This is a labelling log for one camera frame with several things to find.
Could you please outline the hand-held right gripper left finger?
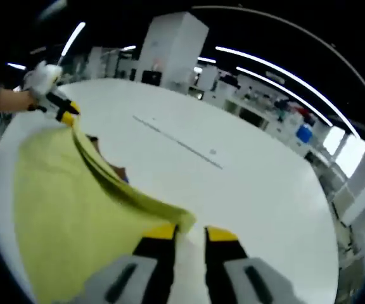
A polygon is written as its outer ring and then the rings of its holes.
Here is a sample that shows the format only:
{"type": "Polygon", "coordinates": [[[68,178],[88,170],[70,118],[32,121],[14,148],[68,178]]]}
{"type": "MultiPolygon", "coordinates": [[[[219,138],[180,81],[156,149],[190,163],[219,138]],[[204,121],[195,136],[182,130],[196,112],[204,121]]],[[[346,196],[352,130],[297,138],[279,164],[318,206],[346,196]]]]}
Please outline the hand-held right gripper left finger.
{"type": "Polygon", "coordinates": [[[167,303],[174,282],[176,224],[145,232],[130,255],[94,273],[85,283],[84,303],[167,303]]]}

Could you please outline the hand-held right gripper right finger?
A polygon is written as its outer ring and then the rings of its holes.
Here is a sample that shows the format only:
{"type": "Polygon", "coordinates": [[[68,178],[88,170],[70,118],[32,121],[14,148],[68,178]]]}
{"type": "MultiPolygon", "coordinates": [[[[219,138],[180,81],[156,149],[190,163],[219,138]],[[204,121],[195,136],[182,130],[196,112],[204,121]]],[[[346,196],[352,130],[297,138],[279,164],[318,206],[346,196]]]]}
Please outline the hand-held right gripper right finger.
{"type": "Polygon", "coordinates": [[[205,282],[211,303],[299,303],[293,284],[260,258],[249,257],[238,237],[205,227],[205,282]]]}

